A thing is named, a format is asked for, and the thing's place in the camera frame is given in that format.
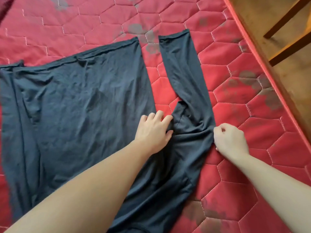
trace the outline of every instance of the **hand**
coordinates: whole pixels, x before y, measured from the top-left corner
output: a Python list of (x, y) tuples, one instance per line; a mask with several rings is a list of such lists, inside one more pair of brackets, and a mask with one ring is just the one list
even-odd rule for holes
[(214, 128), (214, 143), (216, 150), (233, 163), (249, 155), (244, 133), (230, 124), (223, 123)]
[(150, 156), (162, 150), (172, 137), (173, 130), (166, 132), (173, 116), (167, 115), (163, 121), (163, 111), (159, 110), (156, 114), (149, 116), (143, 115), (140, 118), (135, 141), (142, 141), (150, 148)]

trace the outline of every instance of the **wooden floor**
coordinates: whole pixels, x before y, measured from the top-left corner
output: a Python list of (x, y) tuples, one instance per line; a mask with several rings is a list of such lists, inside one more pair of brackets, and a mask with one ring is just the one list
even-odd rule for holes
[[(272, 56), (305, 30), (310, 4), (270, 40), (263, 35), (296, 0), (230, 0), (266, 57)], [(297, 117), (311, 141), (311, 44), (273, 67), (301, 116)]]

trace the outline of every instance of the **left hand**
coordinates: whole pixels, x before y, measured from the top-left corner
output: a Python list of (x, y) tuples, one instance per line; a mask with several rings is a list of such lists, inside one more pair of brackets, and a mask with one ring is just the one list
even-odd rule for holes
[(163, 121), (163, 111), (149, 116), (143, 115), (139, 121), (135, 141), (141, 141), (150, 148), (150, 155), (162, 150), (172, 137), (173, 130), (166, 132), (173, 116), (167, 115)]

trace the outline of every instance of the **forearm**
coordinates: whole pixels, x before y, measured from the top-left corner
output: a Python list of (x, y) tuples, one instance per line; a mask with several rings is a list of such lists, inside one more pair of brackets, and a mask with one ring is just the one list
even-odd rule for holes
[(232, 161), (293, 233), (311, 229), (311, 187), (252, 156)]
[(133, 141), (64, 184), (7, 232), (106, 232), (148, 152)]

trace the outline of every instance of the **red mattress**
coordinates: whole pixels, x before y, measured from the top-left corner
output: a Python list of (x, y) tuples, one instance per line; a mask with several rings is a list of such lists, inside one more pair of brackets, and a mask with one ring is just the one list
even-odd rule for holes
[[(185, 28), (198, 52), (216, 124), (238, 126), (251, 155), (311, 185), (310, 145), (228, 0), (15, 0), (0, 26), (0, 64), (24, 59), (28, 66), (41, 65), (138, 36), (156, 108), (170, 114), (179, 98), (165, 73), (157, 36)], [(0, 232), (11, 223), (0, 170)], [(172, 229), (191, 232), (289, 229), (213, 147)]]

